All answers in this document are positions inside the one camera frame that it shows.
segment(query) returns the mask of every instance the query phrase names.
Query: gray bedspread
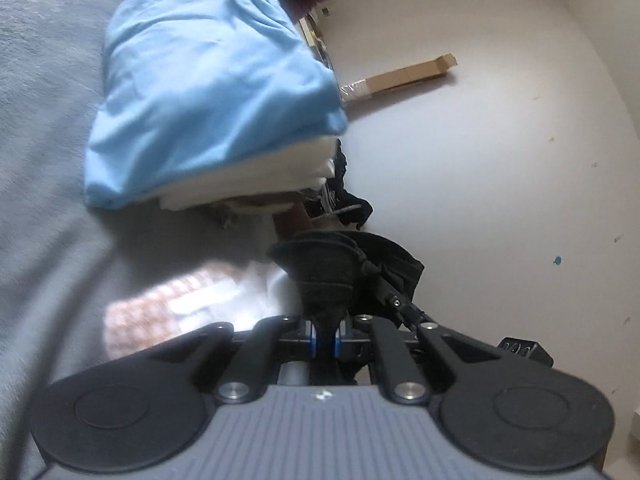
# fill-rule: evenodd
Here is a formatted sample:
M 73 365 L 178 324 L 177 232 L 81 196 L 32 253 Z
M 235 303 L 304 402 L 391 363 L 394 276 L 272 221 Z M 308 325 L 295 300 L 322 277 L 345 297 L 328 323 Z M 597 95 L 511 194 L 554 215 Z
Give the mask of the gray bedspread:
M 258 221 L 221 230 L 202 210 L 83 205 L 102 35 L 121 1 L 0 0 L 0 479 L 43 467 L 26 407 L 47 381 L 106 358 L 108 303 L 269 243 Z

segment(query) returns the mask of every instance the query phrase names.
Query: cardboard box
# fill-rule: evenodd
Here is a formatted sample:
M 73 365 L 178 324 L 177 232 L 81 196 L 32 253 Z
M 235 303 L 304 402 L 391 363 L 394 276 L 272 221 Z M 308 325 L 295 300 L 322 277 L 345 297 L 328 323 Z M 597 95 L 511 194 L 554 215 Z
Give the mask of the cardboard box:
M 341 86 L 340 97 L 343 103 L 368 98 L 393 88 L 446 75 L 449 68 L 457 64 L 458 62 L 452 54 L 445 54 L 431 61 L 406 66 Z

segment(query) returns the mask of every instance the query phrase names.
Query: blue pillowcase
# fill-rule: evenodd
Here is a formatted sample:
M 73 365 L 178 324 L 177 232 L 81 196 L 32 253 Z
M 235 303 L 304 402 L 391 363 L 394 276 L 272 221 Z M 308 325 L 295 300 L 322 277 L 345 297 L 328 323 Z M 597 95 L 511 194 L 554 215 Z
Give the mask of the blue pillowcase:
M 104 94 L 84 176 L 104 208 L 347 126 L 333 72 L 277 0 L 124 1 Z

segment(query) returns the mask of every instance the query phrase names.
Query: gray ribbed plate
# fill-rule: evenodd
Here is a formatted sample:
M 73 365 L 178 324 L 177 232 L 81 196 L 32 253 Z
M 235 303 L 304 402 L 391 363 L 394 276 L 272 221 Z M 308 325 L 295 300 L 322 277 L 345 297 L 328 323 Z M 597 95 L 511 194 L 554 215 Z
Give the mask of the gray ribbed plate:
M 94 475 L 54 466 L 45 480 Z M 117 480 L 517 480 L 440 434 L 428 412 L 385 400 L 375 386 L 270 386 L 260 400 L 220 408 L 183 453 Z M 548 480 L 604 478 L 591 467 Z

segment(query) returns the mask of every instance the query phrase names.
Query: clear tape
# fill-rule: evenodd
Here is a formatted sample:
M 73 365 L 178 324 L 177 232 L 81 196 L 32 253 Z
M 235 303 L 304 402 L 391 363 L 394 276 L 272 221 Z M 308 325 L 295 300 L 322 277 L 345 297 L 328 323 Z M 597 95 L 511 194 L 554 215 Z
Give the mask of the clear tape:
M 361 79 L 355 83 L 350 83 L 340 87 L 340 100 L 343 103 L 349 103 L 351 101 L 357 101 L 358 99 L 364 99 L 371 97 L 371 92 L 367 86 L 367 80 Z

